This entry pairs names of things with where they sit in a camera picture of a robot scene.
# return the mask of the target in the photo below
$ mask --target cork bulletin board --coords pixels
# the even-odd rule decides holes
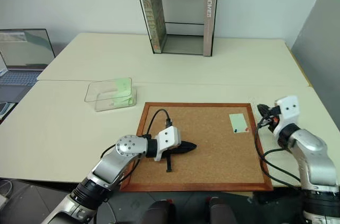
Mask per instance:
[[[164,108],[182,141],[197,148],[172,155],[172,172],[166,159],[144,158],[121,185],[121,191],[270,191],[271,181],[260,168],[254,146],[256,123],[250,104],[192,104],[147,102],[137,135],[145,134],[154,113]],[[236,133],[230,114],[243,114],[248,128]],[[160,112],[151,127],[152,138],[165,128],[166,115]]]

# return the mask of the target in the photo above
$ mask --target clear plastic container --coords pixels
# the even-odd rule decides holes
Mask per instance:
[[[87,88],[85,102],[95,111],[130,107],[137,102],[137,91],[132,88],[131,78],[91,82]]]

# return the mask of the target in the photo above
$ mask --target laptop keyboard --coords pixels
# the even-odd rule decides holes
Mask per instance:
[[[7,72],[0,77],[0,85],[33,86],[40,72]]]

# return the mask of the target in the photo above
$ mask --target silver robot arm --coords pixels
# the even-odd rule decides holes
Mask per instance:
[[[154,140],[135,135],[121,137],[77,188],[67,195],[42,224],[88,223],[98,207],[109,198],[128,165],[143,157],[160,161],[162,153],[181,144],[178,129],[170,126]]]
[[[299,164],[305,223],[340,223],[340,196],[336,168],[319,137],[300,129],[296,96],[275,102],[274,108],[258,106],[278,144],[289,151]]]

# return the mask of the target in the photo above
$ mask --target white table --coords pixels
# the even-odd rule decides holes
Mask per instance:
[[[0,126],[0,177],[80,182],[97,163],[103,149],[125,134],[135,134],[146,101],[149,102],[250,102],[257,120],[258,103],[299,97],[299,125],[323,138],[340,174],[340,132],[311,87],[193,85],[136,83],[137,105],[96,113],[84,102],[87,81],[39,81]],[[264,150],[277,148],[273,135],[260,130]],[[298,174],[288,153],[268,156],[278,166]],[[269,168],[279,179],[295,180]]]
[[[153,54],[147,36],[79,34],[39,80],[308,86],[282,40],[214,41],[213,57]]]

